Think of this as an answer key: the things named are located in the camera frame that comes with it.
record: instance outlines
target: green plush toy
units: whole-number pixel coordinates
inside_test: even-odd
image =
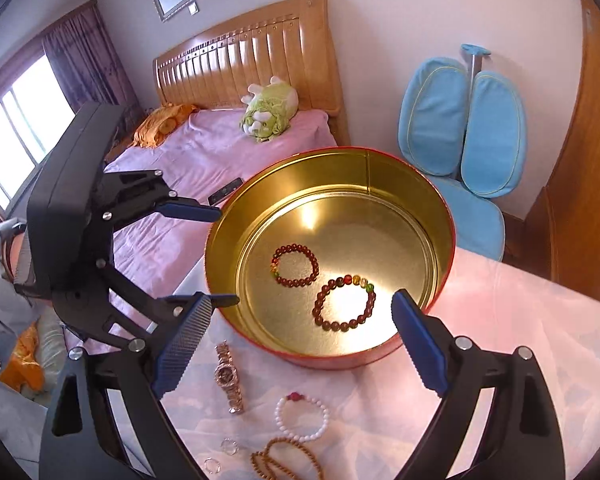
[[[289,121],[298,111],[298,92],[279,77],[273,76],[265,87],[250,84],[241,101],[248,105],[240,121],[241,129],[258,142],[278,136],[289,127]]]

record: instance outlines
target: metal watch band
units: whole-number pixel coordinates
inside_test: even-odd
[[[229,351],[229,345],[226,341],[216,345],[216,353],[218,354],[218,365],[223,364],[234,364],[234,360]],[[240,383],[238,382],[235,386],[229,388],[223,388],[226,393],[227,399],[229,400],[229,411],[231,413],[241,413],[244,411],[244,403],[242,402],[242,392],[240,390]]]

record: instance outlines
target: white pearl bracelet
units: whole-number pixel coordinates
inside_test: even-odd
[[[298,435],[293,433],[291,430],[288,430],[282,421],[282,409],[285,407],[285,404],[288,400],[292,400],[293,402],[298,402],[298,400],[306,400],[307,402],[318,406],[318,408],[322,410],[322,426],[320,427],[320,429],[311,435]],[[292,394],[289,394],[286,397],[282,397],[282,399],[278,401],[278,405],[276,406],[275,411],[275,417],[276,424],[278,425],[278,428],[280,428],[280,431],[282,431],[282,433],[284,433],[287,438],[295,440],[296,442],[310,442],[312,440],[317,440],[318,438],[324,435],[324,432],[326,431],[327,426],[329,425],[329,410],[327,409],[327,407],[323,403],[321,403],[320,400],[305,397],[304,395],[301,395],[298,392],[293,392]]]

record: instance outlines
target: watch face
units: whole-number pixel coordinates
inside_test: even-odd
[[[238,372],[235,366],[230,364],[220,365],[216,368],[216,383],[221,388],[231,388],[238,382]]]

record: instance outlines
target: yellow cloth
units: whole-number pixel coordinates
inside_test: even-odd
[[[173,105],[170,103],[154,110],[138,126],[131,145],[140,146],[141,148],[157,148],[196,110],[198,110],[198,107],[195,105]]]
[[[45,385],[45,375],[42,366],[34,357],[38,346],[38,329],[35,323],[27,328],[18,338],[9,364],[0,374],[0,382],[10,386],[17,392],[22,385],[27,383],[29,388],[35,392],[42,390]]]

